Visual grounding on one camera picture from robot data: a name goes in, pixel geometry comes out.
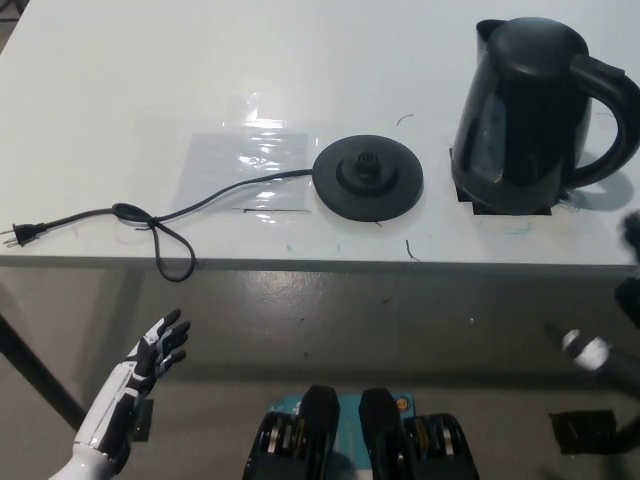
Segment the right robot hand black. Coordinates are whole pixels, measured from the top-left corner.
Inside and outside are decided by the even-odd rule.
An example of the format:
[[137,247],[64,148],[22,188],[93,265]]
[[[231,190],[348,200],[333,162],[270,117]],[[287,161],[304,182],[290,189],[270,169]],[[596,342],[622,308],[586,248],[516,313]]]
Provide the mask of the right robot hand black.
[[[614,290],[615,300],[636,328],[639,328],[639,274],[628,277]],[[546,323],[551,342],[575,365],[599,381],[639,399],[639,355],[614,348],[600,336],[591,337],[579,329],[562,329]]]

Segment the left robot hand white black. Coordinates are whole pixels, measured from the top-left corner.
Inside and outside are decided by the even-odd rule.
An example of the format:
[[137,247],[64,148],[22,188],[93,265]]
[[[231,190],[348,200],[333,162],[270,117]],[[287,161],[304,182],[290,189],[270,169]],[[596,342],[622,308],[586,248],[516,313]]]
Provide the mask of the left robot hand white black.
[[111,371],[74,442],[116,458],[128,443],[140,409],[155,383],[186,357],[190,323],[175,309],[155,323]]

